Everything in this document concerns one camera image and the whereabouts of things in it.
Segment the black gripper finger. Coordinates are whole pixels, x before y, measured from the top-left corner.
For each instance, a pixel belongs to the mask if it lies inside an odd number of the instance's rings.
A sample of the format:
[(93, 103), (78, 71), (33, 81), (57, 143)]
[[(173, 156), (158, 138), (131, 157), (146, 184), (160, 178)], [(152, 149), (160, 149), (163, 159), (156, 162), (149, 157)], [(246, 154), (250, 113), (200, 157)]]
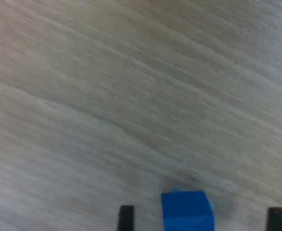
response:
[(282, 207), (269, 207), (266, 231), (282, 231)]
[(134, 230), (134, 206), (122, 205), (119, 209), (117, 231)]

